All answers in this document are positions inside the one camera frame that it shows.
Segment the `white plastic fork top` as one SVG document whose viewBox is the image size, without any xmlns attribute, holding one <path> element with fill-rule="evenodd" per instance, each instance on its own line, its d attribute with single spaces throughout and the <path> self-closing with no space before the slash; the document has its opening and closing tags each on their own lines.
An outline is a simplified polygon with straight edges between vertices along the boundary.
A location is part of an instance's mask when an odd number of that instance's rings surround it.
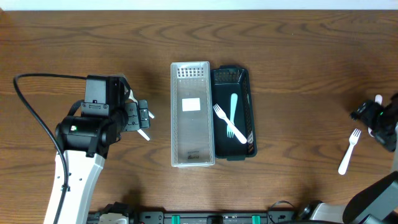
<svg viewBox="0 0 398 224">
<path fill-rule="evenodd" d="M 229 120 L 232 122 L 232 124 L 234 124 L 237 101 L 238 101 L 238 95 L 236 93 L 232 93 L 230 98 L 230 113 L 229 113 Z M 234 132 L 231 129 L 230 125 L 227 125 L 226 135 L 228 138 L 234 137 Z"/>
</svg>

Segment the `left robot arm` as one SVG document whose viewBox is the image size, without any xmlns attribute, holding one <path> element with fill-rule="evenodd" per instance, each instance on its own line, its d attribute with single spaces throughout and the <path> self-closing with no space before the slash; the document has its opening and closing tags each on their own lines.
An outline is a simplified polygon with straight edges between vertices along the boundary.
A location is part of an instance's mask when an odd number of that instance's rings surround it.
<svg viewBox="0 0 398 224">
<path fill-rule="evenodd" d="M 110 145 L 120 133 L 142 132 L 153 117 L 146 100 L 125 103 L 116 118 L 75 116 L 78 108 L 91 104 L 77 101 L 57 126 L 61 151 L 55 157 L 55 179 L 45 223 L 84 223 L 98 177 L 103 170 Z"/>
</svg>

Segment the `white plastic fork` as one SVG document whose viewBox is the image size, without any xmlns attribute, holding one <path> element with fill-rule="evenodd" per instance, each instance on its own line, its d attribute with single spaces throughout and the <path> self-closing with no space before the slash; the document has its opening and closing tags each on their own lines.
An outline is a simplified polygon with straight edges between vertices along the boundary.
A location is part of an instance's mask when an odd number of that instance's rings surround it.
<svg viewBox="0 0 398 224">
<path fill-rule="evenodd" d="M 230 113 L 229 113 L 229 120 L 232 122 L 232 124 L 234 124 L 237 101 L 238 101 L 238 95 L 236 93 L 232 93 L 230 98 Z M 231 129 L 230 125 L 227 125 L 226 135 L 228 138 L 234 137 L 234 132 Z"/>
<path fill-rule="evenodd" d="M 346 174 L 346 171 L 348 170 L 349 161 L 350 161 L 351 155 L 353 153 L 353 149 L 354 149 L 355 145 L 358 143 L 360 135 L 361 135 L 361 130 L 360 129 L 355 129 L 351 133 L 351 135 L 349 137 L 348 149 L 347 149 L 344 157 L 342 158 L 340 166 L 338 168 L 339 175 L 345 175 Z"/>
<path fill-rule="evenodd" d="M 228 119 L 226 113 L 221 109 L 221 107 L 218 104 L 213 105 L 213 109 L 216 113 L 216 115 L 224 120 L 227 124 L 227 126 L 230 127 L 230 129 L 232 130 L 232 132 L 234 133 L 234 135 L 237 137 L 237 139 L 239 140 L 239 142 L 241 144 L 246 144 L 247 143 L 247 139 L 246 137 L 240 132 L 240 130 Z"/>
</svg>

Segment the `black plastic basket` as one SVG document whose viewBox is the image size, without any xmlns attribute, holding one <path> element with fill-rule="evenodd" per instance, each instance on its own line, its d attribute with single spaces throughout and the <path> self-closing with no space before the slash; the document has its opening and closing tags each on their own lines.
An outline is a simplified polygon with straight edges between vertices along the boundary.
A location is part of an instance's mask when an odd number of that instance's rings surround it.
<svg viewBox="0 0 398 224">
<path fill-rule="evenodd" d="M 214 115 L 216 157 L 229 161 L 243 161 L 247 157 L 256 156 L 257 144 L 249 72 L 238 65 L 222 65 L 211 71 L 211 90 L 212 103 L 218 104 L 228 119 L 231 94 L 238 95 L 234 125 L 247 139 L 246 144 L 241 144 L 235 135 L 233 138 L 228 138 L 226 122 Z"/>
</svg>

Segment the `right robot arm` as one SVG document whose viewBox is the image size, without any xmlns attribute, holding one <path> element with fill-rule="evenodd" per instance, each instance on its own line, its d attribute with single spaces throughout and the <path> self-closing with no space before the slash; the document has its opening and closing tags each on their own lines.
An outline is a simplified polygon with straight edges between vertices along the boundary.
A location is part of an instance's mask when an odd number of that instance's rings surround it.
<svg viewBox="0 0 398 224">
<path fill-rule="evenodd" d="M 350 117 L 362 122 L 368 133 L 384 149 L 394 154 L 391 173 L 355 195 L 347 205 L 313 201 L 301 209 L 297 220 L 303 223 L 397 223 L 397 95 L 387 106 L 382 97 L 366 100 Z"/>
</svg>

